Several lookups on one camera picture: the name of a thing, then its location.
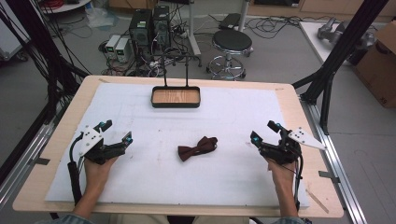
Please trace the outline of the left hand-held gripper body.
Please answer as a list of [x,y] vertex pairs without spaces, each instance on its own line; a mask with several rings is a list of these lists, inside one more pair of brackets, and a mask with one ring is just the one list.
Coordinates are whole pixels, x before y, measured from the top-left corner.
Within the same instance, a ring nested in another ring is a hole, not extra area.
[[78,155],[84,157],[97,164],[104,164],[107,161],[105,156],[106,146],[104,145],[104,137],[102,135],[102,127],[86,126],[82,132],[82,145],[80,146]]

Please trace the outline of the person's left hand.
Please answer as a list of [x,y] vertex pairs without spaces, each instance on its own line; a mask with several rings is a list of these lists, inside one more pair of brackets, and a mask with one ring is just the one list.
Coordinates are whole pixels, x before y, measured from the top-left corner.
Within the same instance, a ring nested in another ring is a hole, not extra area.
[[104,164],[97,164],[90,160],[85,160],[85,174],[87,189],[103,188],[106,185],[112,165],[118,158],[105,161]]

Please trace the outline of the maroon bow tie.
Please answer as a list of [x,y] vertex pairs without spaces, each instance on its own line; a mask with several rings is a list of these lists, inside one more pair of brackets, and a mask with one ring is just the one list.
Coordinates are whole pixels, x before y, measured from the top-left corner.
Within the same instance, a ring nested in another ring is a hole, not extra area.
[[201,138],[195,147],[178,146],[177,154],[182,161],[186,161],[190,157],[206,154],[217,148],[217,137]]

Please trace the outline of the white table mat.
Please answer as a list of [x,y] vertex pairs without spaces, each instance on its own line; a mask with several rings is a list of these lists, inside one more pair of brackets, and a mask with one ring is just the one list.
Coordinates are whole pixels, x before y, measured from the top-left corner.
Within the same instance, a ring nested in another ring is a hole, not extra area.
[[[283,123],[279,92],[202,87],[198,108],[154,108],[150,85],[103,83],[77,130],[111,119],[108,144],[128,132],[133,142],[111,169],[103,203],[167,205],[278,205],[267,162],[251,144],[256,132],[276,144],[267,123]],[[217,148],[182,161],[178,146],[217,137]]]

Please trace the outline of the person's denim sleeve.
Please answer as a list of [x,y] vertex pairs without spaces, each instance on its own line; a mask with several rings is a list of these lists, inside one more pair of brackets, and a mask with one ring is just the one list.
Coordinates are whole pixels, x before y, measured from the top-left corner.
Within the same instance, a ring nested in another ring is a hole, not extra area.
[[300,217],[281,217],[271,224],[305,224]]
[[94,224],[85,217],[77,214],[68,214],[52,220],[39,220],[34,224]]

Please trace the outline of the black stand with wooden tray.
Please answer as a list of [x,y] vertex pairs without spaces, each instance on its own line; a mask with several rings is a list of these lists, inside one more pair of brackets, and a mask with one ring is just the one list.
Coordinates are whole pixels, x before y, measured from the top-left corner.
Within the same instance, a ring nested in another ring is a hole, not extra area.
[[169,86],[167,71],[163,71],[163,85],[152,88],[150,102],[154,108],[198,108],[201,103],[201,90],[189,84],[190,55],[182,55],[185,59],[185,84]]

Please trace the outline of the white power supply unit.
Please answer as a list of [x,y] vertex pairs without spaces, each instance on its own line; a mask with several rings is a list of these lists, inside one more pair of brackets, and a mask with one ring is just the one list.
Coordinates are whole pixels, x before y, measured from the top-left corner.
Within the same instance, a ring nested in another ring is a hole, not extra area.
[[118,61],[120,63],[127,63],[130,58],[130,46],[129,46],[129,40],[126,37],[122,37],[118,45],[116,46],[116,54]]
[[120,40],[120,35],[113,35],[107,41],[105,48],[106,48],[106,56],[108,59],[117,58],[116,46],[118,45],[119,40]]

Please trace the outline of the black round stool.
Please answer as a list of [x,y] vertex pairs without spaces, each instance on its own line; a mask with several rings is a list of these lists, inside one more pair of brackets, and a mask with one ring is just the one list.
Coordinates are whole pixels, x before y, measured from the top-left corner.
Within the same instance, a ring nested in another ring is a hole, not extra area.
[[237,80],[246,76],[246,68],[235,55],[250,56],[252,40],[248,35],[235,30],[220,30],[214,33],[212,46],[221,52],[205,69],[213,79]]

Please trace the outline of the black computer tower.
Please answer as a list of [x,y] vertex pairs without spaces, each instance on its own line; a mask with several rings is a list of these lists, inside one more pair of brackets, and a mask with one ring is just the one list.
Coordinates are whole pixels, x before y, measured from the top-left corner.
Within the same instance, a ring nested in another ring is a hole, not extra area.
[[149,46],[152,41],[152,11],[139,8],[134,11],[129,26],[131,39],[138,46]]
[[164,48],[170,44],[170,9],[169,6],[156,6],[153,10],[154,33],[157,44]]

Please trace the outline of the clear plastic bag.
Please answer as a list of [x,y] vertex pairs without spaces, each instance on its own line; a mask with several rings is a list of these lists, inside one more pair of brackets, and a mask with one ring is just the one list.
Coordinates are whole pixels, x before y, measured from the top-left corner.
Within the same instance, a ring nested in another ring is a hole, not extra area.
[[108,12],[105,8],[91,7],[86,8],[87,25],[90,28],[109,29],[114,27],[119,18],[113,13]]

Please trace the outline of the brown cardboard box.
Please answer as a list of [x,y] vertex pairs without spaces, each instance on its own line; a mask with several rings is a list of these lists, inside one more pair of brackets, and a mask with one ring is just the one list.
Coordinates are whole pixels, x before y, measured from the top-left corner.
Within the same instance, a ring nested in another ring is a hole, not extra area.
[[375,33],[376,41],[354,72],[385,108],[396,108],[396,21]]

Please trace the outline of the black flat box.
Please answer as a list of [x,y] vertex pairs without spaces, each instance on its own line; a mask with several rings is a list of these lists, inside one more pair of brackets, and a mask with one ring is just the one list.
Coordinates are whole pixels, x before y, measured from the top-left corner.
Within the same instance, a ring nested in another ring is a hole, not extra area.
[[239,13],[228,14],[219,24],[221,30],[238,29],[241,15]]

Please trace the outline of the white desk leg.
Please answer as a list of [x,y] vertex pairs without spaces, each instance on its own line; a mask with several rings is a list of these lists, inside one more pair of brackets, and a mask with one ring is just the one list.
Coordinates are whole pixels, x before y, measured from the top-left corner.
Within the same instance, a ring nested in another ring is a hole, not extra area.
[[250,3],[250,0],[243,0],[242,1],[242,6],[241,6],[241,10],[240,10],[240,20],[239,20],[239,24],[238,24],[238,31],[239,32],[243,32],[244,31],[245,21],[246,21],[246,17],[247,17],[247,14],[248,14],[249,3]]
[[202,66],[202,54],[199,49],[198,43],[194,35],[194,0],[188,0],[189,2],[189,29],[188,39],[191,45],[191,50],[194,57],[198,60],[198,66]]

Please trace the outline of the aluminium rail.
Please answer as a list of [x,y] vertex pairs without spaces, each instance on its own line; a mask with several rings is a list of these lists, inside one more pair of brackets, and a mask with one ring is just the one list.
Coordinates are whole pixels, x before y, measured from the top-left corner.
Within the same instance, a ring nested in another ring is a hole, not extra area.
[[52,121],[48,124],[34,126],[21,139],[12,152],[9,162],[5,163],[3,170],[10,168],[7,176],[0,185],[0,211],[7,205],[11,196],[25,181],[35,166],[35,160],[40,155],[55,131],[56,124]]
[[322,152],[322,157],[349,221],[352,224],[368,224],[332,139],[319,125],[320,112],[318,107],[309,105],[304,101],[300,101],[300,103],[313,135],[326,147],[326,150]]

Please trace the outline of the black metal frame post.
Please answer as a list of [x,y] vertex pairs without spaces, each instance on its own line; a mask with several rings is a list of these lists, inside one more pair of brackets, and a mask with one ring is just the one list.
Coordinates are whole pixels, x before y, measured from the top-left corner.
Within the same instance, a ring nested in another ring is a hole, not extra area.
[[43,18],[43,12],[36,0],[5,0],[16,20],[23,28],[22,33],[30,39],[26,43],[17,30],[19,26],[0,10],[0,19],[16,36],[22,47],[34,61],[36,68],[47,81],[48,103],[45,106],[46,121],[53,119],[57,112],[57,105],[67,105],[80,87],[79,79],[90,75],[86,71],[76,67],[73,60],[69,61],[61,54],[50,35],[54,31],[64,44],[68,55],[74,53],[64,43],[63,36],[58,26],[47,23]]
[[292,84],[298,89],[309,84],[308,89],[301,94],[301,99],[309,105],[315,105],[322,94],[322,105],[319,114],[319,127],[328,135],[328,117],[332,95],[332,82],[338,69],[347,56],[352,52],[358,40],[375,21],[379,13],[389,0],[363,0],[361,6],[353,16],[345,32],[335,44],[328,58],[312,75],[304,77]]

